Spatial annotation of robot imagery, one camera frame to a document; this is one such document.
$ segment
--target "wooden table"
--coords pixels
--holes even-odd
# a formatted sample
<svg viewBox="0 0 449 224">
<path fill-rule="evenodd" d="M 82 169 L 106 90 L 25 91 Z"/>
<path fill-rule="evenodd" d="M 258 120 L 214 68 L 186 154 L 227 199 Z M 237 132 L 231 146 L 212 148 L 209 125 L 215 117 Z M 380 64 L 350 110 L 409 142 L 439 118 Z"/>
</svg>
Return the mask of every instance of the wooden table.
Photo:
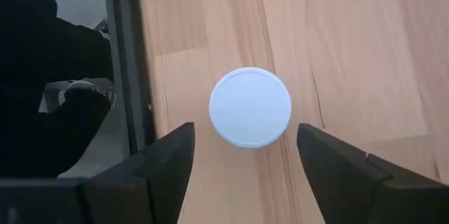
<svg viewBox="0 0 449 224">
<path fill-rule="evenodd" d="M 449 182 L 449 0 L 140 0 L 156 129 L 196 127 L 179 223 L 322 223 L 300 122 Z M 208 100 L 238 67 L 276 74 L 288 130 L 261 150 L 215 132 Z"/>
</svg>

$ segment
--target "black pants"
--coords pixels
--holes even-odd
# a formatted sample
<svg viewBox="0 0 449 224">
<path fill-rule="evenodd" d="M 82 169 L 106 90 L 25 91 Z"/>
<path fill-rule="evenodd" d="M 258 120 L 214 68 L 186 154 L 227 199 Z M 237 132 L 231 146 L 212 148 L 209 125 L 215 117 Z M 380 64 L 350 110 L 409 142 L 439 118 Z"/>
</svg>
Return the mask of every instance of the black pants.
<svg viewBox="0 0 449 224">
<path fill-rule="evenodd" d="M 54 0 L 0 0 L 0 177 L 56 177 L 82 156 L 110 109 L 106 97 L 73 92 L 38 113 L 45 85 L 106 77 L 109 41 L 56 17 Z"/>
</svg>

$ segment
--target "light wood floor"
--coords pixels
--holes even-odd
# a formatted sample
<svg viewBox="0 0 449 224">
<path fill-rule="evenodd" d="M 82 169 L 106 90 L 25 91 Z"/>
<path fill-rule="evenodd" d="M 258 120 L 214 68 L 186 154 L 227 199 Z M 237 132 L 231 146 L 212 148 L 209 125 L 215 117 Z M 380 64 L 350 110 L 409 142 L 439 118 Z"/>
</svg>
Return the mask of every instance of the light wood floor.
<svg viewBox="0 0 449 224">
<path fill-rule="evenodd" d="M 449 0 L 140 0 L 159 136 L 195 122 L 180 223 L 323 223 L 300 122 L 449 183 Z M 238 67 L 284 82 L 290 127 L 262 150 L 215 132 L 208 100 Z"/>
</svg>

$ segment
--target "sneaker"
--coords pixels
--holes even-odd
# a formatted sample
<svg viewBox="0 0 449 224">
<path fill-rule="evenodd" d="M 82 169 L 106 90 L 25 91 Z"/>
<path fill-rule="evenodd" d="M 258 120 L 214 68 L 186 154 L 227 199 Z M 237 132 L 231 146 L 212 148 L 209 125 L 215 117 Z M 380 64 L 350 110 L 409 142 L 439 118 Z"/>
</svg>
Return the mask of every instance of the sneaker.
<svg viewBox="0 0 449 224">
<path fill-rule="evenodd" d="M 111 109 L 115 109 L 117 106 L 117 91 L 114 87 L 108 87 L 108 88 L 99 88 L 95 84 L 92 84 L 85 80 L 77 80 L 73 81 L 65 91 L 61 91 L 59 93 L 59 103 L 63 104 L 65 101 L 65 93 L 73 88 L 83 88 L 83 89 L 89 89 L 91 91 L 95 91 L 96 93 L 99 93 L 106 97 L 110 103 L 111 103 Z"/>
</svg>

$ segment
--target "round white disc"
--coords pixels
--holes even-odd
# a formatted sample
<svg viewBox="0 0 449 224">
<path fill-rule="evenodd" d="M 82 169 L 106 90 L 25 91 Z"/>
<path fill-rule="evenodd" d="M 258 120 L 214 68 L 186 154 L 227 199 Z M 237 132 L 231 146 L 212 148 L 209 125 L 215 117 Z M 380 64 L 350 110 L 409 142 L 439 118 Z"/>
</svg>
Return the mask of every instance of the round white disc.
<svg viewBox="0 0 449 224">
<path fill-rule="evenodd" d="M 290 95 L 271 72 L 244 67 L 226 74 L 212 91 L 209 115 L 217 132 L 239 147 L 274 142 L 287 128 Z"/>
</svg>

